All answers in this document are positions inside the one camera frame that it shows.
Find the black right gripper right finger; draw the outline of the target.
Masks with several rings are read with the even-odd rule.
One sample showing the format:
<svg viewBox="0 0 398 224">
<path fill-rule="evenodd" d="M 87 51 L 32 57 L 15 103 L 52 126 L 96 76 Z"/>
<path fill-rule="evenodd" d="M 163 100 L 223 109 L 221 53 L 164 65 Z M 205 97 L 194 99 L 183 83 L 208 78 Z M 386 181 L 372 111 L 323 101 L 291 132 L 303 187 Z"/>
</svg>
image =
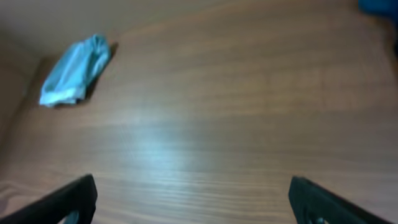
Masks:
<svg viewBox="0 0 398 224">
<path fill-rule="evenodd" d="M 298 224 L 390 224 L 304 177 L 292 177 L 288 196 Z"/>
</svg>

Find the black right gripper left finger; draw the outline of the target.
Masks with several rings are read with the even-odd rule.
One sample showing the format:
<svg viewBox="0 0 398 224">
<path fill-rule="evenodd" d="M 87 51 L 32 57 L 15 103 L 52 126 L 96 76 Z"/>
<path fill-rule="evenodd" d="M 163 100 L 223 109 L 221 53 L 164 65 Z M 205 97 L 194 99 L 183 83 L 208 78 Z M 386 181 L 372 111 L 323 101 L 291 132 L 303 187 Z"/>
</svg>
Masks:
<svg viewBox="0 0 398 224">
<path fill-rule="evenodd" d="M 94 177 L 86 174 L 40 200 L 4 217 L 1 224 L 65 223 L 90 224 L 98 193 Z"/>
</svg>

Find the light blue denim shorts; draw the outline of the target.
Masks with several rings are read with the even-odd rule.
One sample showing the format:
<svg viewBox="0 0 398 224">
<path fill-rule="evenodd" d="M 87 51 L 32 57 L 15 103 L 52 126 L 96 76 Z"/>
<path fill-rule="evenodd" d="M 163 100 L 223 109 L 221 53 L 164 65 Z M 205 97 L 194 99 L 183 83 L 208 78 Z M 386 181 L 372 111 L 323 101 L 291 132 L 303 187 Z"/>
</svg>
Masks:
<svg viewBox="0 0 398 224">
<path fill-rule="evenodd" d="M 75 42 L 50 71 L 40 91 L 39 105 L 74 105 L 111 60 L 111 47 L 100 34 Z"/>
</svg>

